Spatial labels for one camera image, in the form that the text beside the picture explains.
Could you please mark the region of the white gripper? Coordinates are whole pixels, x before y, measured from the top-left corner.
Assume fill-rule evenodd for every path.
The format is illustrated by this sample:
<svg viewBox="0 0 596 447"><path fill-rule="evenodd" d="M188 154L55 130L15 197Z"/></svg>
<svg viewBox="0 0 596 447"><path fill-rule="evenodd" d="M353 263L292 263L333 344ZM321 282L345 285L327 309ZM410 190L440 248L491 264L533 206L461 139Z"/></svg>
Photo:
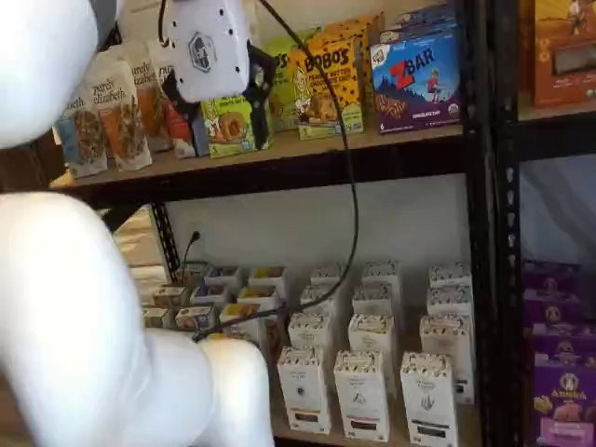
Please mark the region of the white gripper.
<svg viewBox="0 0 596 447"><path fill-rule="evenodd" d="M266 111L275 59L249 43L241 1L172 1L167 15L173 71L161 83L175 155L205 155L202 101L243 93L251 105L255 148L269 136Z"/></svg>

